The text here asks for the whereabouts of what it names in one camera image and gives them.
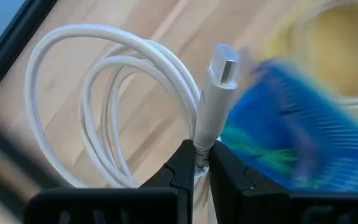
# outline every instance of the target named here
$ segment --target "blue package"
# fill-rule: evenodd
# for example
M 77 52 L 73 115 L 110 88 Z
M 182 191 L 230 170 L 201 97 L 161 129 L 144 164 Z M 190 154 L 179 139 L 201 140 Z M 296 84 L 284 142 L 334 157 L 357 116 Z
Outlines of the blue package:
M 358 192 L 358 123 L 283 62 L 231 111 L 222 141 L 289 189 Z

